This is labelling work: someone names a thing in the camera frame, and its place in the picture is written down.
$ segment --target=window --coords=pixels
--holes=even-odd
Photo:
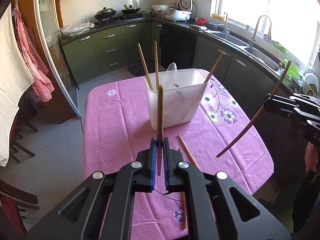
[[[309,66],[319,47],[320,5],[317,0],[217,0],[212,13],[228,12],[230,21],[255,28],[260,15],[272,20],[272,40],[287,48],[304,66]],[[267,34],[269,20],[258,31]]]

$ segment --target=pink tablecloth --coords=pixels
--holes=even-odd
[[[177,134],[181,134],[201,171],[225,171],[253,194],[273,173],[271,156],[255,128],[222,157],[215,157],[248,122],[236,101],[212,77],[193,120],[164,129],[164,136],[169,138],[171,149],[178,149],[181,144]],[[148,117],[143,77],[94,88],[86,102],[84,177],[95,171],[118,171],[134,161],[139,151],[150,147],[152,136],[156,132]],[[183,148],[182,151],[190,162]],[[131,239],[176,239],[187,235],[187,229],[181,230],[181,194],[162,195],[166,192],[163,172],[156,176],[155,189],[151,194],[136,193]]]

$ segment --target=dish towel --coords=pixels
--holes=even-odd
[[[36,50],[33,32],[31,29],[26,27],[22,20],[18,0],[15,1],[12,15],[14,16],[19,50],[33,78],[35,79],[32,87],[42,102],[48,102],[52,98],[51,93],[53,92],[54,87],[50,79],[46,77],[49,70]]]
[[[14,36],[11,5],[0,19],[0,166],[9,158],[9,134],[22,94],[30,87],[32,77]]]

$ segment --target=spoon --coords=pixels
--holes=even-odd
[[[177,65],[175,63],[171,63],[167,69],[166,78],[165,78],[165,87],[164,89],[171,88],[172,83],[177,77]]]

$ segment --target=black dishwasher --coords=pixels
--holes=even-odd
[[[192,68],[197,35],[167,24],[160,31],[161,65],[164,68],[174,62],[177,69]]]

